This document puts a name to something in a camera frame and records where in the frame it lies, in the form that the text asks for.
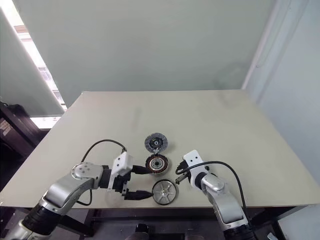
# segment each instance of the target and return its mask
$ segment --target gray wall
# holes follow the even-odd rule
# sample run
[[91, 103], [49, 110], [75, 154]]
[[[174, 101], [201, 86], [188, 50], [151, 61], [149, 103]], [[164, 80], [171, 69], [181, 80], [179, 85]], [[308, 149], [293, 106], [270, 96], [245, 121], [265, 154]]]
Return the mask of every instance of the gray wall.
[[82, 91], [239, 89], [274, 0], [14, 0], [69, 107]]
[[[247, 91], [320, 184], [320, 1], [291, 1]], [[290, 240], [317, 240], [319, 216], [320, 205], [313, 205], [279, 223]]]
[[1, 8], [0, 96], [3, 102], [20, 104], [31, 116], [64, 113]]

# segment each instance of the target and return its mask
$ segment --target beige tabletop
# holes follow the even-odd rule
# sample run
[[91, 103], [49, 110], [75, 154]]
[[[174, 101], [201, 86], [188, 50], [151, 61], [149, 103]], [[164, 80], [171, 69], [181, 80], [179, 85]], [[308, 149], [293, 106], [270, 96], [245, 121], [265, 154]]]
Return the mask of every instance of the beige tabletop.
[[[87, 149], [101, 139], [127, 147], [136, 165], [151, 155], [145, 138], [164, 134], [162, 153], [171, 162], [161, 177], [132, 174], [130, 191], [151, 191], [159, 179], [174, 180], [182, 156], [198, 150], [204, 161], [223, 161], [238, 173], [249, 207], [320, 203], [320, 187], [299, 158], [242, 90], [84, 92], [67, 110], [0, 193], [1, 206], [33, 207], [49, 186], [68, 174]], [[112, 165], [121, 148], [100, 143], [86, 161]], [[210, 170], [228, 181], [240, 201], [237, 182], [223, 166]], [[80, 198], [87, 202], [89, 193]], [[166, 207], [209, 207], [207, 198], [187, 180]], [[88, 208], [76, 204], [75, 208]], [[93, 191], [89, 208], [159, 208], [153, 198], [123, 200], [119, 193]]]

